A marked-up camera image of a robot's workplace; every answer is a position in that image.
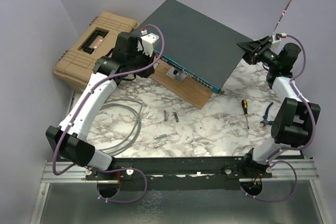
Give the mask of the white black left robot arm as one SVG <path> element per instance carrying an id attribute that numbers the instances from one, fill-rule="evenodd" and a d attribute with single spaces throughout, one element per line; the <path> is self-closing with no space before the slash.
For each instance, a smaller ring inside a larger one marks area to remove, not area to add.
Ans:
<path id="1" fill-rule="evenodd" d="M 106 99 L 124 77 L 130 74 L 148 77 L 154 73 L 154 46 L 162 38 L 162 34 L 146 30 L 140 37 L 128 32 L 118 34 L 115 46 L 97 60 L 75 107 L 57 127 L 47 129 L 46 137 L 54 152 L 53 162 L 61 156 L 78 166 L 98 169 L 104 179 L 115 175 L 112 156 L 87 143 L 88 132 Z"/>

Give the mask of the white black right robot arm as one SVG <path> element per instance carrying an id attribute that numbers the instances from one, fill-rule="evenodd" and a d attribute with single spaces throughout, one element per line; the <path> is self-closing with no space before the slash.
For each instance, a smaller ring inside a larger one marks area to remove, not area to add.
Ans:
<path id="1" fill-rule="evenodd" d="M 271 50 L 274 42 L 287 37 L 287 34 L 275 34 L 238 43 L 245 52 L 243 59 L 249 65 L 261 62 L 267 66 L 266 81 L 281 101 L 281 107 L 271 125 L 270 138 L 244 155 L 239 170 L 246 177 L 269 171 L 270 162 L 282 152 L 307 148 L 316 133 L 321 108 L 302 95 L 296 86 L 296 77 L 292 74 L 299 54 L 305 52 L 302 43 L 298 40 L 289 42 L 278 54 Z"/>

